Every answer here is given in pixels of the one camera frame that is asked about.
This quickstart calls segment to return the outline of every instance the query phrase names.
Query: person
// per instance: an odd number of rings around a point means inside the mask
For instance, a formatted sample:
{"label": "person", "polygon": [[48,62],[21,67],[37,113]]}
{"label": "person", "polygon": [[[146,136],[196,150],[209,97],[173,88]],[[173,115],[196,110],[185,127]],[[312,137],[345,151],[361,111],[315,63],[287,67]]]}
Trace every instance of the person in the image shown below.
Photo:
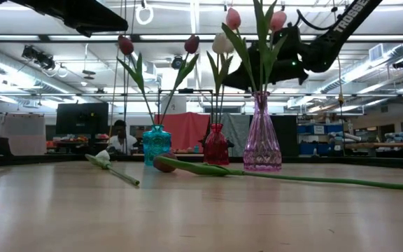
{"label": "person", "polygon": [[131,149],[137,142],[136,138],[130,136],[126,132],[126,124],[123,120],[117,120],[113,125],[115,135],[110,138],[107,149],[115,148],[117,152],[131,155]]}

